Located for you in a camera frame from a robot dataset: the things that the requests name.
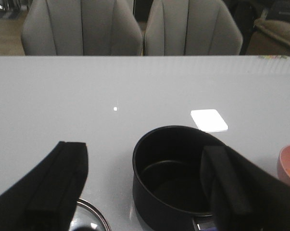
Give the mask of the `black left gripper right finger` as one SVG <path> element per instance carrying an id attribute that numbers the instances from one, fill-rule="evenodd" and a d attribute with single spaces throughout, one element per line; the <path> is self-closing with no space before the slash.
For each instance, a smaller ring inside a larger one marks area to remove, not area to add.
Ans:
<path id="1" fill-rule="evenodd" d="M 201 183 L 219 231 L 290 231 L 290 186 L 228 146 L 205 146 Z"/>

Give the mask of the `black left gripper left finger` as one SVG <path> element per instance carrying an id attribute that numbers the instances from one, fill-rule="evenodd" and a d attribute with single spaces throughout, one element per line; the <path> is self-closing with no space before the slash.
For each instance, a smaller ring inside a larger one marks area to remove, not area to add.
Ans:
<path id="1" fill-rule="evenodd" d="M 0 195 L 0 231 L 67 231 L 88 176 L 82 142 L 59 142 Z"/>

